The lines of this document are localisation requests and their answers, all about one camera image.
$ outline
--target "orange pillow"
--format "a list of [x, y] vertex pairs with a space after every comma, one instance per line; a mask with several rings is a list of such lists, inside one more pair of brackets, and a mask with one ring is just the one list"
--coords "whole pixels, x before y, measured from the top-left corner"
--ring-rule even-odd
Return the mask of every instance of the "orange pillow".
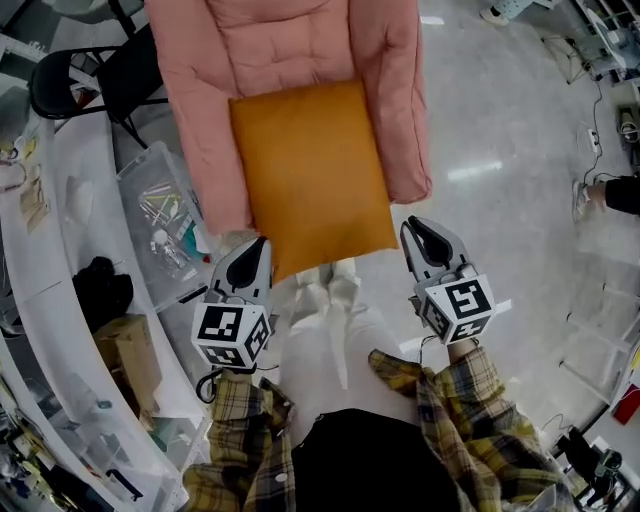
[[360, 82], [230, 100], [258, 231], [274, 282], [379, 249], [397, 249]]

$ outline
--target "power outlet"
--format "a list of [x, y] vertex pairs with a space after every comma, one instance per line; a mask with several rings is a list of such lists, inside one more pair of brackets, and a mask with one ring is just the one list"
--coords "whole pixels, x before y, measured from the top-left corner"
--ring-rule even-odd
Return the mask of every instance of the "power outlet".
[[587, 129], [587, 133], [589, 134], [589, 142], [591, 143], [591, 150], [597, 155], [600, 151], [600, 137], [591, 128]]

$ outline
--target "white marker cube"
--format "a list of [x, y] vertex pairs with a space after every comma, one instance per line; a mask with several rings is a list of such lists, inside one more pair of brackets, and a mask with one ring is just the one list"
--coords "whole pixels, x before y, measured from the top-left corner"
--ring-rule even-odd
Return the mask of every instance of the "white marker cube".
[[196, 305], [191, 343], [208, 364], [253, 368], [270, 336], [263, 306], [206, 302]]
[[482, 334], [496, 305], [486, 275], [425, 290], [421, 316], [445, 345]]

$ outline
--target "glossy concrete floor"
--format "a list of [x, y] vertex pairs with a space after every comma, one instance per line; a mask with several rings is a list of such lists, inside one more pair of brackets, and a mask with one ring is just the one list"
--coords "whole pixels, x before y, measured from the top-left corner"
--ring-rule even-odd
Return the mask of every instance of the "glossy concrete floor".
[[[475, 0], [420, 0], [422, 15], [443, 22], [423, 26], [434, 194], [419, 204], [394, 206], [394, 222], [399, 228], [409, 215], [424, 216], [463, 239], [496, 301], [504, 303], [482, 342], [509, 396], [538, 428], [558, 413], [562, 426], [580, 425], [602, 403], [558, 363], [567, 357], [597, 377], [607, 351], [566, 317], [574, 311], [609, 332], [624, 331], [635, 308], [606, 297], [602, 284], [638, 289], [640, 229], [636, 219], [598, 211], [574, 226], [571, 182], [594, 161], [586, 127], [593, 126], [598, 88], [588, 77], [567, 85], [535, 28], [524, 22], [494, 28], [478, 17], [481, 7]], [[114, 24], [91, 31], [62, 20], [54, 45], [107, 44], [121, 37]], [[597, 116], [604, 154], [598, 171], [628, 174], [606, 81], [602, 89]], [[167, 107], [141, 109], [135, 120], [143, 138], [162, 139], [180, 152]], [[117, 127], [114, 134], [124, 164], [139, 150]], [[413, 282], [403, 255], [378, 252], [359, 258], [357, 266], [369, 300], [404, 343], [406, 357], [416, 358], [425, 331], [407, 302]], [[274, 291], [281, 312], [292, 290], [288, 281]], [[189, 350], [192, 308], [177, 305], [163, 320], [195, 379], [206, 368]], [[278, 341], [262, 366], [277, 364]], [[443, 367], [446, 353], [431, 342], [424, 361]], [[277, 379], [277, 371], [269, 376]], [[560, 419], [544, 428], [545, 446], [559, 435]]]

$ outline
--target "clear plastic container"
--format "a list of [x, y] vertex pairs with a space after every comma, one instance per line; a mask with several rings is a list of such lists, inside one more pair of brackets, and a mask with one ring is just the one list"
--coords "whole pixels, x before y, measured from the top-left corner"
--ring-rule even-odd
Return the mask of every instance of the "clear plastic container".
[[131, 241], [157, 312], [202, 290], [212, 271], [211, 256], [196, 249], [194, 228], [206, 228], [191, 187], [176, 182], [186, 174], [180, 165], [155, 142], [118, 175]]

